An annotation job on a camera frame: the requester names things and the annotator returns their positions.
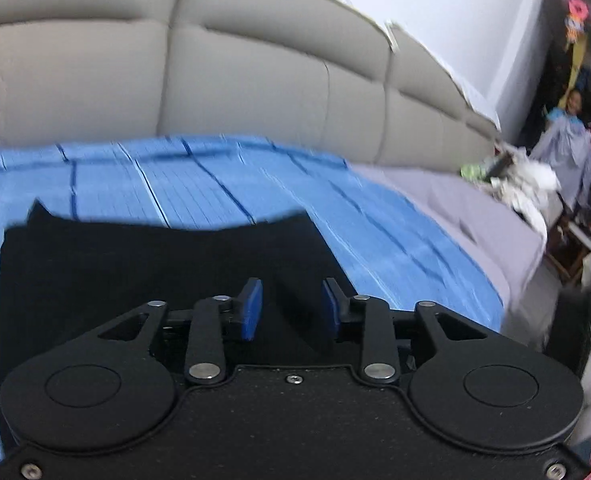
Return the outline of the person in grey shirt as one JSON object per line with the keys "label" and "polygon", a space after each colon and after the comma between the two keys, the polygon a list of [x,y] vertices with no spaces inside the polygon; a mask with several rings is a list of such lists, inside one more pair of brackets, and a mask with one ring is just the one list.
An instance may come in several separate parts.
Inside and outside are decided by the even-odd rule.
{"label": "person in grey shirt", "polygon": [[586,207],[591,192],[591,133],[580,120],[581,109],[582,93],[573,88],[565,107],[547,115],[546,130],[530,154],[530,159],[555,172],[561,200],[569,211]]}

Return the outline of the beige padded headboard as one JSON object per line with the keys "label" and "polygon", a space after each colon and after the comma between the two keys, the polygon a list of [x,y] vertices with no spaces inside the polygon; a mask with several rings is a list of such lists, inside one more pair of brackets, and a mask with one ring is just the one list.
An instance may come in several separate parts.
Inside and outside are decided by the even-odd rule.
{"label": "beige padded headboard", "polygon": [[0,148],[246,134],[454,171],[496,115],[339,0],[0,0]]}

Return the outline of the lavender blanket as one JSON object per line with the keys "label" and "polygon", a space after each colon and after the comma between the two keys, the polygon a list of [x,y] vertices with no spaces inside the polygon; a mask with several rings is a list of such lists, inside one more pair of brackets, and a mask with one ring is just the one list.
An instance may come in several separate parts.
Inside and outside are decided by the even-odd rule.
{"label": "lavender blanket", "polygon": [[542,347],[522,300],[542,262],[545,242],[527,222],[455,174],[364,164],[351,168],[404,195],[436,221],[481,266],[501,296],[501,333],[532,349]]}

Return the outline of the wooden chair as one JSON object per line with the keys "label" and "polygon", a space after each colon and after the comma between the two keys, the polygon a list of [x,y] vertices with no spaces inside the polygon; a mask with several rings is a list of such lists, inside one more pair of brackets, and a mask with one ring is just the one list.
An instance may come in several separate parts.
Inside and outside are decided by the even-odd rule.
{"label": "wooden chair", "polygon": [[591,206],[574,214],[564,212],[548,233],[545,260],[562,284],[576,283],[582,275],[583,260],[591,253]]}

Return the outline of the black pants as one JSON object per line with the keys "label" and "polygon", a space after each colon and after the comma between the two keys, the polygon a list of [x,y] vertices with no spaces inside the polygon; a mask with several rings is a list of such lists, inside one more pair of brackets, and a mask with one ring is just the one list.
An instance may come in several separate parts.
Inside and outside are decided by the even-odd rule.
{"label": "black pants", "polygon": [[235,342],[234,364],[357,364],[359,349],[323,324],[323,283],[353,285],[304,212],[203,231],[82,222],[33,206],[0,250],[0,384],[23,362],[151,300],[173,310],[264,287],[255,336]]}

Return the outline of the pile of white clothes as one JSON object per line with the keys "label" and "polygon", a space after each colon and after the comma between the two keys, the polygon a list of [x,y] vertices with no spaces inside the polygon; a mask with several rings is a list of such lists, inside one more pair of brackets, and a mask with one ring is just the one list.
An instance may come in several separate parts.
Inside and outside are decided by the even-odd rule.
{"label": "pile of white clothes", "polygon": [[562,214],[558,177],[524,148],[497,144],[494,155],[463,165],[460,177],[512,209],[544,240]]}

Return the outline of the blue plaid bed sheet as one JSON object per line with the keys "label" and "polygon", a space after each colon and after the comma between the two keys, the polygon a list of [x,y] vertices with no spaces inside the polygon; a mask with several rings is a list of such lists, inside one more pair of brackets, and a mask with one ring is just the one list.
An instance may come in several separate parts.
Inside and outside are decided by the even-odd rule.
{"label": "blue plaid bed sheet", "polygon": [[504,315],[504,285],[466,237],[331,154],[247,136],[0,151],[0,247],[35,202],[74,220],[204,230],[305,211],[360,292],[397,310],[431,299],[492,330]]}

